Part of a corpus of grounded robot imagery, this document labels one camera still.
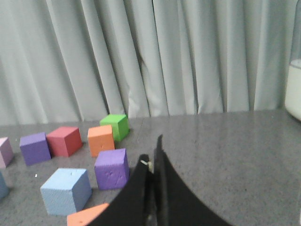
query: curtain fold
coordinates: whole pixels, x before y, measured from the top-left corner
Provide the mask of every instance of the curtain fold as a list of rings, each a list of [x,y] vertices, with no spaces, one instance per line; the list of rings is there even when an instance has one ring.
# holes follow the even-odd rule
[[[0,125],[282,107],[296,2],[0,1]]]

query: gray table surface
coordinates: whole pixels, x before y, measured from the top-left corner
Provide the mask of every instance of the gray table surface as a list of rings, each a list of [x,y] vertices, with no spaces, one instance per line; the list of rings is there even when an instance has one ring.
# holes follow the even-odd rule
[[[70,158],[27,167],[20,137],[62,125],[79,126],[83,147]],[[118,194],[120,190],[97,189],[95,158],[87,143],[93,126],[98,122],[0,127],[0,137],[9,137],[15,153],[7,169],[1,169],[10,192],[0,201],[0,226],[66,225],[66,217],[47,215],[40,194],[40,186],[59,167],[88,169],[93,192],[85,208]],[[157,137],[163,134],[163,148],[185,183],[231,224],[300,225],[301,123],[285,110],[132,119],[130,128],[116,143],[116,148],[127,148],[130,167],[142,153],[153,159]]]

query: purple cube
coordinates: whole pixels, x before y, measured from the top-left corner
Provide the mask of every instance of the purple cube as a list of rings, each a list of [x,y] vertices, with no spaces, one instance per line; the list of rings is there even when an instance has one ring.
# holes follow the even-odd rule
[[[8,137],[0,138],[0,168],[6,168],[14,157]]]
[[[126,149],[101,151],[94,170],[99,190],[122,188],[129,177]]]
[[[20,149],[27,166],[51,159],[44,132],[21,137]]]

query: toy block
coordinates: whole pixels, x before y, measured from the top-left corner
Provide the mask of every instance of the toy block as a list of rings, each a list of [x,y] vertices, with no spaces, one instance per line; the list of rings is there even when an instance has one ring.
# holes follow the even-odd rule
[[[5,184],[4,178],[0,172],[0,199],[8,194],[8,187]]]
[[[126,149],[100,152],[94,170],[99,190],[122,188],[129,177]]]
[[[46,139],[53,156],[69,157],[83,146],[78,127],[60,127],[49,133]]]
[[[111,125],[113,128],[113,137],[116,141],[121,141],[128,134],[128,120],[125,114],[109,114],[100,120],[99,124]]]
[[[6,168],[14,157],[9,138],[0,138],[0,168]]]
[[[67,216],[67,226],[87,226],[108,206],[108,203],[104,203],[86,210],[79,211],[77,213],[72,213]]]
[[[41,186],[41,194],[50,215],[67,216],[82,210],[92,194],[87,170],[58,168]]]
[[[44,132],[21,137],[20,149],[27,166],[51,159]]]
[[[97,157],[100,151],[115,149],[112,126],[89,128],[88,142],[92,157]]]

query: light blue cube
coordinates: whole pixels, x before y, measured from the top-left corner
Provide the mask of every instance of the light blue cube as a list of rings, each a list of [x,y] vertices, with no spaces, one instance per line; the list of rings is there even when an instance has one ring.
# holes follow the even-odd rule
[[[47,213],[67,216],[80,211],[92,194],[86,169],[58,168],[42,185]]]
[[[5,184],[4,178],[0,172],[0,199],[8,194],[8,187]]]

